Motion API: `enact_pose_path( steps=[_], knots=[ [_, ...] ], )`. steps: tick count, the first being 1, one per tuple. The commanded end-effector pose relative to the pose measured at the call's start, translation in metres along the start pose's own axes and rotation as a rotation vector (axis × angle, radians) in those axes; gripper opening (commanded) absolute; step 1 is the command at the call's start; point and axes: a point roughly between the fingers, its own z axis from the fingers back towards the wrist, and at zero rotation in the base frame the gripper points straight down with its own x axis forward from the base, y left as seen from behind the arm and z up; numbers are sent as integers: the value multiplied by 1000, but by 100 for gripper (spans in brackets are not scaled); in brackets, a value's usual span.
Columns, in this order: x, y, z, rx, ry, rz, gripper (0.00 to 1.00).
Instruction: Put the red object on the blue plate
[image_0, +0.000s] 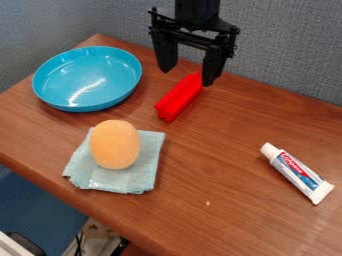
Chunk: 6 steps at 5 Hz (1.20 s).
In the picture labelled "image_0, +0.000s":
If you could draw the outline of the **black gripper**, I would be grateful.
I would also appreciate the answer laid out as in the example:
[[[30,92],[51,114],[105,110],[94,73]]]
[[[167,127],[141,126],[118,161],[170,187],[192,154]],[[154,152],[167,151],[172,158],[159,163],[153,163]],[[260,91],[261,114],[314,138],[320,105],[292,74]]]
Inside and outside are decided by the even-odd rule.
[[[228,56],[237,50],[241,29],[220,17],[221,0],[176,0],[172,9],[154,6],[150,35],[159,69],[167,73],[178,64],[178,44],[206,50],[202,83],[221,76]]]

